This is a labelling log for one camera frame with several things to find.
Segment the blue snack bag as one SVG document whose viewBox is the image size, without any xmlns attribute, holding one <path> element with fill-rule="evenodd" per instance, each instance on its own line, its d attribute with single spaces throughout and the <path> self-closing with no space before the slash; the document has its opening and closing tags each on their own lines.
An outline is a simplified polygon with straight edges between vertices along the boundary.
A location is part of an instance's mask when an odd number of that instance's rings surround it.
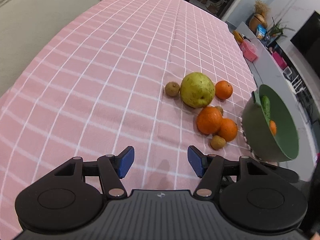
<svg viewBox="0 0 320 240">
<path fill-rule="evenodd" d="M 259 40 L 262 40 L 266 35 L 266 29 L 261 24 L 259 24 L 257 26 L 255 35 Z"/>
</svg>

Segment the brown vase with dried flowers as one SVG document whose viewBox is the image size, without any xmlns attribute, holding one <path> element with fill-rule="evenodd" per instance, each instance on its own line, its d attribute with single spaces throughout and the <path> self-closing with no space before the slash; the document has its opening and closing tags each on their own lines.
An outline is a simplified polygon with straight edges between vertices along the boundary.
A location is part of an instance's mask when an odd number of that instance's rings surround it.
<svg viewBox="0 0 320 240">
<path fill-rule="evenodd" d="M 254 14 L 249 21 L 249 29 L 255 33 L 259 24 L 267 29 L 266 17 L 269 11 L 270 7 L 266 3 L 261 0 L 256 0 L 254 4 Z"/>
</svg>

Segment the white wifi router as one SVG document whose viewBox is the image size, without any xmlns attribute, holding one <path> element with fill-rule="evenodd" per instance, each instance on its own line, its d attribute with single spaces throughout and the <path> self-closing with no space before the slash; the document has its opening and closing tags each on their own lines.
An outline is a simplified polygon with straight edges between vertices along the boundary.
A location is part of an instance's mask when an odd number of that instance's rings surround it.
<svg viewBox="0 0 320 240">
<path fill-rule="evenodd" d="M 306 90 L 306 85 L 300 75 L 297 75 L 293 78 L 293 80 L 290 82 L 290 86 L 295 95 Z"/>
</svg>

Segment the green bowl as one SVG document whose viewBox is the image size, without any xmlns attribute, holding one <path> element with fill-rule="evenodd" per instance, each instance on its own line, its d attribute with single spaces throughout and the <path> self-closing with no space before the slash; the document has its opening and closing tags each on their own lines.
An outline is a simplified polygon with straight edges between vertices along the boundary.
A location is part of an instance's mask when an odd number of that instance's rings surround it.
<svg viewBox="0 0 320 240">
<path fill-rule="evenodd" d="M 294 120 L 281 97 L 268 85 L 252 92 L 242 112 L 247 144 L 261 160 L 279 163 L 297 158 L 299 138 Z"/>
</svg>

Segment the pink storage box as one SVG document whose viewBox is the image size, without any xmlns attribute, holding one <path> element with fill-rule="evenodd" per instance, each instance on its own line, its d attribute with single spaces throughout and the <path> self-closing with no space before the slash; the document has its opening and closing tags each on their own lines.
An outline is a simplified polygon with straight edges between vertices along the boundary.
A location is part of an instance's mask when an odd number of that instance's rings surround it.
<svg viewBox="0 0 320 240">
<path fill-rule="evenodd" d="M 253 62 L 258 57 L 256 46 L 249 40 L 244 40 L 240 44 L 240 50 L 242 51 L 244 58 L 250 62 Z"/>
</svg>

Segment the brown longan front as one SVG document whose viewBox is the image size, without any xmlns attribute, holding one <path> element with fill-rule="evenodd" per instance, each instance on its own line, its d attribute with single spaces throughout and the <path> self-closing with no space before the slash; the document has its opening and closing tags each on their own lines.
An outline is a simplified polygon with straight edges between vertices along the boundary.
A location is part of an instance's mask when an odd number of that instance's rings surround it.
<svg viewBox="0 0 320 240">
<path fill-rule="evenodd" d="M 218 135 L 214 135 L 210 141 L 210 146 L 212 147 L 212 149 L 216 151 L 222 149 L 225 146 L 225 144 L 225 139 Z"/>
</svg>

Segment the orange inside bowl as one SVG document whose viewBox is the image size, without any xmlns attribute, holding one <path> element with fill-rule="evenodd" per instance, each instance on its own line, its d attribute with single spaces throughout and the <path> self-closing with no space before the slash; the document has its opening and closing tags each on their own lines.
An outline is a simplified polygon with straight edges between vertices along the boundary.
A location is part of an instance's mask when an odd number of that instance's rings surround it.
<svg viewBox="0 0 320 240">
<path fill-rule="evenodd" d="M 270 127 L 271 133 L 275 136 L 277 134 L 277 126 L 273 120 L 270 120 L 269 127 Z"/>
</svg>

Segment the small orange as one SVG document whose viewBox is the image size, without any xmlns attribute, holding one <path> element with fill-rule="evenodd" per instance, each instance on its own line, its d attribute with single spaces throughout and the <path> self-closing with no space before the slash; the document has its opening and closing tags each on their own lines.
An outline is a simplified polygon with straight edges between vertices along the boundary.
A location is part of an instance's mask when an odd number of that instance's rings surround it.
<svg viewBox="0 0 320 240">
<path fill-rule="evenodd" d="M 233 87 L 228 81 L 222 80 L 215 84 L 215 95 L 220 100 L 226 100 L 230 98 L 232 94 Z"/>
</svg>

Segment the magenta box on shelf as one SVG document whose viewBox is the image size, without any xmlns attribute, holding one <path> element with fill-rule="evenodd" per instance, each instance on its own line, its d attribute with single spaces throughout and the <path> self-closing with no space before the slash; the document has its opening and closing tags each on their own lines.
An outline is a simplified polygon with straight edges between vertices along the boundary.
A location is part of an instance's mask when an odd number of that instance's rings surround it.
<svg viewBox="0 0 320 240">
<path fill-rule="evenodd" d="M 276 51 L 272 53 L 272 57 L 282 70 L 287 67 L 287 63 L 285 62 L 285 60 Z"/>
</svg>

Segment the beige sofa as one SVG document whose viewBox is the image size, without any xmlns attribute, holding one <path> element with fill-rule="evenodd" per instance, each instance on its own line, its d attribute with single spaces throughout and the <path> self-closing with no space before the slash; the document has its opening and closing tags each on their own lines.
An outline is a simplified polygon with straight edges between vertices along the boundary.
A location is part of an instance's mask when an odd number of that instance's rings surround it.
<svg viewBox="0 0 320 240">
<path fill-rule="evenodd" d="M 1 93 L 68 23 L 101 0 L 1 0 Z"/>
</svg>

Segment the black television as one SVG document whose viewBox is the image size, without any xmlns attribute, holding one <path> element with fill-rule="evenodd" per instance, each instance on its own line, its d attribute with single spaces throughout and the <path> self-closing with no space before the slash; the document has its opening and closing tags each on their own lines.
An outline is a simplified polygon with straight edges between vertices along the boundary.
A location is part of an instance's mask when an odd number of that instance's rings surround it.
<svg viewBox="0 0 320 240">
<path fill-rule="evenodd" d="M 311 68 L 319 76 L 319 36 L 320 22 L 319 13 L 314 11 L 304 25 L 291 38 L 291 43 L 298 49 L 303 57 L 308 61 Z"/>
</svg>

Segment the brown longan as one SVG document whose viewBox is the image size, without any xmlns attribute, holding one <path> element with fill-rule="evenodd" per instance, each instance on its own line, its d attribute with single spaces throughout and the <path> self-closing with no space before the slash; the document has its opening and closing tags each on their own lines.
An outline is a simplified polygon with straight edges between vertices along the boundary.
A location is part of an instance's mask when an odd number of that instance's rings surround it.
<svg viewBox="0 0 320 240">
<path fill-rule="evenodd" d="M 165 85 L 165 93 L 167 96 L 176 97 L 180 91 L 180 85 L 176 82 L 170 81 Z"/>
<path fill-rule="evenodd" d="M 216 151 L 222 149 L 225 146 L 225 144 L 225 139 L 218 135 L 214 135 L 210 141 L 210 146 L 212 147 L 212 149 Z"/>
</svg>

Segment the large orange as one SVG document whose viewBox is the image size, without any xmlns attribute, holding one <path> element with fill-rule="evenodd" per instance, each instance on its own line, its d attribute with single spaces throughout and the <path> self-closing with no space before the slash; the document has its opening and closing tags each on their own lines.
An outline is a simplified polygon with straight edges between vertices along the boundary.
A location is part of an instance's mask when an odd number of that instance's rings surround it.
<svg viewBox="0 0 320 240">
<path fill-rule="evenodd" d="M 222 114 L 216 107 L 204 107 L 196 118 L 198 130 L 206 135 L 218 132 L 222 124 Z"/>
</svg>

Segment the pink checkered tablecloth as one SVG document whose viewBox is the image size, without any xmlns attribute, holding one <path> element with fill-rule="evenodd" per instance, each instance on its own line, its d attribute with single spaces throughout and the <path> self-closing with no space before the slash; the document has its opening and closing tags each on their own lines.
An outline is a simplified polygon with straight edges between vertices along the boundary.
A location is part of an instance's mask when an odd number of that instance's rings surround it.
<svg viewBox="0 0 320 240">
<path fill-rule="evenodd" d="M 187 148 L 212 153 L 209 137 L 197 110 L 164 93 L 193 72 L 232 85 L 212 105 L 239 124 L 256 85 L 214 16 L 183 0 L 102 0 L 65 26 L 1 98 L 1 239 L 21 231 L 17 195 L 74 156 L 133 146 L 127 191 L 195 189 Z"/>
</svg>

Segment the green potted plant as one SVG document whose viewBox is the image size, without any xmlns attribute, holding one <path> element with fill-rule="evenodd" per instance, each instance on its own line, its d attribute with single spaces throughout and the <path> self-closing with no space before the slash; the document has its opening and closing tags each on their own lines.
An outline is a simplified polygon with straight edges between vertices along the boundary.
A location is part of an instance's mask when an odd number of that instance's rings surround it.
<svg viewBox="0 0 320 240">
<path fill-rule="evenodd" d="M 296 31 L 295 29 L 288 27 L 286 25 L 287 22 L 283 22 L 281 18 L 277 22 L 274 20 L 274 18 L 272 18 L 272 22 L 272 27 L 267 31 L 270 42 L 276 41 L 282 37 L 287 37 L 285 31 Z"/>
</svg>

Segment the brown longan hidden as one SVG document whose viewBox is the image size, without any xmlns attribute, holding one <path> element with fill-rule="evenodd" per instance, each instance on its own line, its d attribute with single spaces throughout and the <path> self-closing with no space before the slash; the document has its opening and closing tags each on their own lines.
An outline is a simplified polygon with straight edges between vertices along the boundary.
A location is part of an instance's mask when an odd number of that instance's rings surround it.
<svg viewBox="0 0 320 240">
<path fill-rule="evenodd" d="M 215 108 L 217 108 L 220 111 L 221 115 L 223 115 L 223 108 L 221 106 L 216 106 Z"/>
</svg>

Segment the orange storage box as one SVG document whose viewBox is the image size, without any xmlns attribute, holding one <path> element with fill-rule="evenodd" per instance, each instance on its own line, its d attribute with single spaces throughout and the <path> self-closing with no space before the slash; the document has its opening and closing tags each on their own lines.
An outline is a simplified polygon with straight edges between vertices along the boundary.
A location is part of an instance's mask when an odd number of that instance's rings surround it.
<svg viewBox="0 0 320 240">
<path fill-rule="evenodd" d="M 242 36 L 238 31 L 236 31 L 236 30 L 234 30 L 234 31 L 232 32 L 232 34 L 233 34 L 236 42 L 237 42 L 238 44 L 242 44 L 242 42 L 244 41 L 243 36 Z"/>
</svg>

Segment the green cucumber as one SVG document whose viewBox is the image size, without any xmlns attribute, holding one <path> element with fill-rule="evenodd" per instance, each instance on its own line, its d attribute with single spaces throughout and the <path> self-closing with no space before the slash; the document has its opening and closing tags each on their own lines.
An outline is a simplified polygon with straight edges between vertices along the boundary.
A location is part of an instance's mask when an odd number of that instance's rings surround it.
<svg viewBox="0 0 320 240">
<path fill-rule="evenodd" d="M 271 103 L 270 103 L 270 100 L 269 100 L 269 98 L 267 96 L 263 95 L 260 98 L 260 101 L 261 101 L 261 106 L 262 106 L 263 113 L 265 115 L 266 121 L 267 121 L 267 123 L 269 123 L 270 120 L 271 120 Z"/>
</svg>

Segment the large green-yellow pear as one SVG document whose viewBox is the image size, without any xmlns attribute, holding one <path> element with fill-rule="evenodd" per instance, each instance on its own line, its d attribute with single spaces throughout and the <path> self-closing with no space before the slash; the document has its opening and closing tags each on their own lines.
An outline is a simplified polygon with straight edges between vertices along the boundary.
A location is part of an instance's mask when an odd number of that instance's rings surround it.
<svg viewBox="0 0 320 240">
<path fill-rule="evenodd" d="M 180 86 L 180 98 L 189 107 L 206 107 L 214 96 L 215 86 L 208 76 L 200 72 L 192 72 L 183 78 Z"/>
</svg>

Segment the medium orange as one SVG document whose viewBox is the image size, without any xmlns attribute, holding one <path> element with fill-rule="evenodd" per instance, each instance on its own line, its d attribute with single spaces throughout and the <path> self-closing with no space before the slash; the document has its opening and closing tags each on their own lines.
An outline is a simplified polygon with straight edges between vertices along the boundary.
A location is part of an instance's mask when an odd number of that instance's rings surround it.
<svg viewBox="0 0 320 240">
<path fill-rule="evenodd" d="M 225 139 L 226 142 L 230 142 L 235 139 L 238 133 L 237 124 L 229 118 L 223 118 L 221 127 L 217 133 L 218 136 Z"/>
</svg>

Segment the white marble tv bench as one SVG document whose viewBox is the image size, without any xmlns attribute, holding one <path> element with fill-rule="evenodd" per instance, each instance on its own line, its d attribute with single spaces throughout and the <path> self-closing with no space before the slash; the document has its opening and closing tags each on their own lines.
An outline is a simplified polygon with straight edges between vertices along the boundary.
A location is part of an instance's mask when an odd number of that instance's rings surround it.
<svg viewBox="0 0 320 240">
<path fill-rule="evenodd" d="M 282 70 L 260 40 L 257 39 L 244 22 L 239 24 L 236 31 L 245 35 L 257 48 L 258 58 L 253 62 L 248 61 L 247 63 L 254 76 L 255 83 L 258 86 L 262 84 L 268 85 L 277 92 L 289 109 L 297 128 L 299 155 L 295 160 L 284 162 L 281 166 L 294 170 L 298 173 L 300 179 L 307 181 L 312 177 L 317 155 L 316 143 L 311 133 L 310 125 L 307 124 L 306 115 L 303 113 L 296 95 L 283 76 Z"/>
</svg>

